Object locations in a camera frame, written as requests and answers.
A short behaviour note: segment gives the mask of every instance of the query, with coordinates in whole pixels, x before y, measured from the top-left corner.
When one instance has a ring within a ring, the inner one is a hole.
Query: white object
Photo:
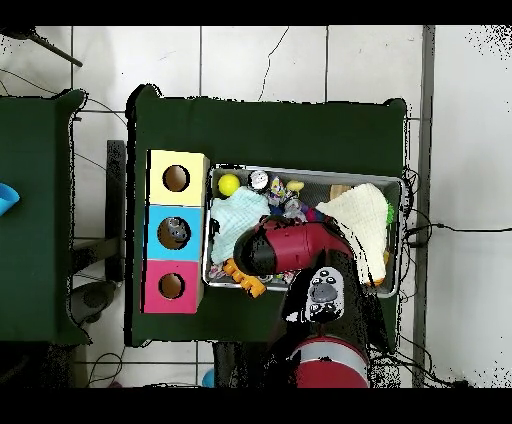
[[[386,218],[388,204],[373,184],[361,184],[328,203],[319,203],[320,212],[332,216],[354,251],[359,281],[369,283],[386,276]]]

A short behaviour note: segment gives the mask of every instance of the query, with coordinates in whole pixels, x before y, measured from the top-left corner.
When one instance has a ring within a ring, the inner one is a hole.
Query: plastic bin
[[[254,170],[264,170],[269,174],[277,175],[284,184],[290,180],[304,182],[304,188],[300,191],[299,198],[305,204],[311,207],[315,207],[319,202],[329,201],[330,188],[333,184],[357,186],[364,183],[372,183],[378,189],[380,189],[388,202],[393,205],[395,215],[393,217],[393,223],[388,226],[387,249],[390,255],[386,266],[386,277],[382,284],[375,288],[369,289],[375,290],[377,292],[377,296],[380,298],[391,297],[397,293],[400,285],[402,237],[405,223],[403,205],[405,201],[406,190],[405,184],[400,178],[244,165],[239,165],[235,168],[233,168],[233,165],[216,165],[212,167],[209,172],[208,181],[210,186],[210,193],[206,202],[206,232],[204,237],[203,252],[203,280],[206,282],[206,284],[213,287],[241,288],[240,285],[234,282],[230,276],[225,276],[218,279],[209,278],[209,271],[212,265],[211,251],[213,246],[210,208],[213,204],[213,199],[215,197],[219,197],[220,195],[218,191],[218,181],[222,175],[227,173],[235,174],[240,179],[240,183],[242,185],[247,185],[248,176]],[[280,282],[276,279],[266,283],[265,285],[267,286],[267,290],[271,291],[286,291],[288,290],[289,286],[288,284]]]

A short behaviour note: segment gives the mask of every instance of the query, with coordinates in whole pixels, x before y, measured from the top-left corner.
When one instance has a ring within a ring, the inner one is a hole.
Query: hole
[[[183,191],[190,184],[190,174],[181,165],[172,165],[167,168],[162,178],[165,188],[173,192]]]
[[[182,218],[165,218],[158,226],[157,237],[167,249],[183,249],[190,240],[190,227]]]
[[[177,299],[185,291],[185,281],[179,274],[166,274],[160,278],[158,290],[167,299]]]

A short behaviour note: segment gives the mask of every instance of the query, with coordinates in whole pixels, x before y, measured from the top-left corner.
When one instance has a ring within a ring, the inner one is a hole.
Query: light blue cloth
[[[262,215],[270,215],[267,198],[247,187],[240,187],[226,200],[213,199],[211,218],[219,223],[219,232],[213,238],[212,262],[220,264],[232,258],[238,237]]]

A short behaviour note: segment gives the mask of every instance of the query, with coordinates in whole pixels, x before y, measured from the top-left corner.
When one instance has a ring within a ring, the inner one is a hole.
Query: yellow ball
[[[236,175],[224,174],[219,179],[219,191],[224,196],[231,196],[240,187],[240,180]]]

